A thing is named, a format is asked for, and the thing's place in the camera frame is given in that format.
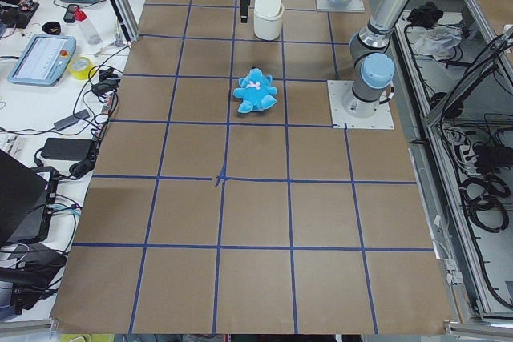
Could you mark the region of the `white trash can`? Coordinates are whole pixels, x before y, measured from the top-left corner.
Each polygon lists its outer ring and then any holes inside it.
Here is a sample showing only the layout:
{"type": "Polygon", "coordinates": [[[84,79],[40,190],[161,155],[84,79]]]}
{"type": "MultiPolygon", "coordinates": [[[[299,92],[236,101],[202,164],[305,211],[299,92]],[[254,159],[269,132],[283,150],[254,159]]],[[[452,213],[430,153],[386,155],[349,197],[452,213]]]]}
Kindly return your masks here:
{"type": "Polygon", "coordinates": [[[277,39],[281,33],[284,11],[281,0],[256,0],[253,11],[254,34],[265,41],[277,39]]]}

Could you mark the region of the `blue teddy bear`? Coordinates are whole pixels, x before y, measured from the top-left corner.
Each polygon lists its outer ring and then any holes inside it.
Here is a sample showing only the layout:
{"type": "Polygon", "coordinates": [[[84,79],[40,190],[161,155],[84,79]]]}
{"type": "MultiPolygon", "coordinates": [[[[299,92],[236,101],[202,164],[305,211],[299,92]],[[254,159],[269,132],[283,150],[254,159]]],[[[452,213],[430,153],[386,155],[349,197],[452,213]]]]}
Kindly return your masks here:
{"type": "Polygon", "coordinates": [[[233,91],[236,98],[242,99],[238,112],[264,111],[277,103],[277,88],[272,85],[273,77],[265,75],[261,69],[253,67],[244,78],[239,78],[239,86],[233,91]]]}

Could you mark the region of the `yellow tape roll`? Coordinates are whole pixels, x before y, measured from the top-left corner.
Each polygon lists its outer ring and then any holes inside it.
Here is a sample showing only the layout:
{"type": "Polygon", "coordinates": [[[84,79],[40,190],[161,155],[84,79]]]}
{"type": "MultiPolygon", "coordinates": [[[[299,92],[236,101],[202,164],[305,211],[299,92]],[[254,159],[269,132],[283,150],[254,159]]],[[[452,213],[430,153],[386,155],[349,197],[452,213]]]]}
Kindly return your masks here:
{"type": "Polygon", "coordinates": [[[75,57],[67,64],[67,70],[71,77],[77,80],[88,80],[92,68],[91,60],[83,56],[75,57]]]}

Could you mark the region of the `black power adapter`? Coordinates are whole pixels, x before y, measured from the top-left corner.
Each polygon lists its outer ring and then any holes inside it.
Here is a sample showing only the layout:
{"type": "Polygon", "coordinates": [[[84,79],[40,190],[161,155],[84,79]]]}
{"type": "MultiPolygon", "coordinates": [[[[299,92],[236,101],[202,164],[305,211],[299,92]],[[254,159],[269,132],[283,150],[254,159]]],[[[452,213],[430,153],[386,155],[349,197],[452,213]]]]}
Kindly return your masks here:
{"type": "Polygon", "coordinates": [[[42,148],[44,159],[81,161],[91,149],[91,139],[48,138],[42,148]]]}

